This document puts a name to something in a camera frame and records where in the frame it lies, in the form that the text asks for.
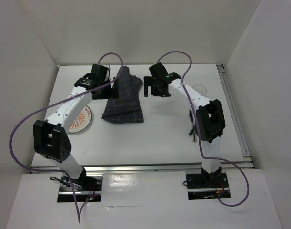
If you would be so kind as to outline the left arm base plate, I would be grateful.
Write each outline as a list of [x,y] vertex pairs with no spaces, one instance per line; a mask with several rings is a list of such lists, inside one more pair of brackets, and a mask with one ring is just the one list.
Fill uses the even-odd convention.
[[[69,179],[62,175],[61,178],[50,177],[50,180],[59,182],[58,203],[74,202],[73,191]],[[95,174],[89,178],[85,185],[73,183],[77,202],[101,202],[101,190],[103,183],[103,175]]]

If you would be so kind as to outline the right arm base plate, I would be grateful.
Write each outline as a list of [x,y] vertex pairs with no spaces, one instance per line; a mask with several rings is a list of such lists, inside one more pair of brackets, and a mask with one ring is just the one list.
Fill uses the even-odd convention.
[[222,173],[216,180],[208,183],[202,174],[186,174],[183,185],[187,188],[189,200],[208,200],[231,198],[231,192],[226,173]]

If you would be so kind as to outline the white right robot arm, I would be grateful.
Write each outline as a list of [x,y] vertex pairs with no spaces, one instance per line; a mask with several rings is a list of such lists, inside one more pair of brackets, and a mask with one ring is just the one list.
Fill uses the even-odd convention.
[[201,144],[201,183],[212,187],[222,173],[220,141],[226,123],[222,104],[218,99],[210,100],[187,85],[182,77],[168,73],[162,63],[149,67],[151,76],[144,77],[144,96],[148,97],[148,88],[152,96],[175,96],[190,108],[194,133]]

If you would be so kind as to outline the dark checked cloth placemat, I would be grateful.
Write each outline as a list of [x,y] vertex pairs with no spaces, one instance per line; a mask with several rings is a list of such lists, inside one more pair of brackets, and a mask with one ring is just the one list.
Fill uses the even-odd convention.
[[139,91],[143,81],[131,75],[127,66],[122,68],[118,80],[119,97],[107,101],[101,118],[112,124],[143,123],[143,112],[139,101]]

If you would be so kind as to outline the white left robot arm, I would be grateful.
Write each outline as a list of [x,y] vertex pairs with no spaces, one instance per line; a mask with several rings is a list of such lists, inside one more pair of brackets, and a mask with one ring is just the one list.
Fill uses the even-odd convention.
[[93,179],[71,154],[72,145],[68,131],[75,119],[92,100],[117,98],[117,87],[110,85],[110,66],[93,64],[91,72],[79,78],[69,95],[69,101],[45,121],[37,120],[33,125],[35,152],[53,162],[58,169],[70,176],[70,185],[75,190],[87,188]]

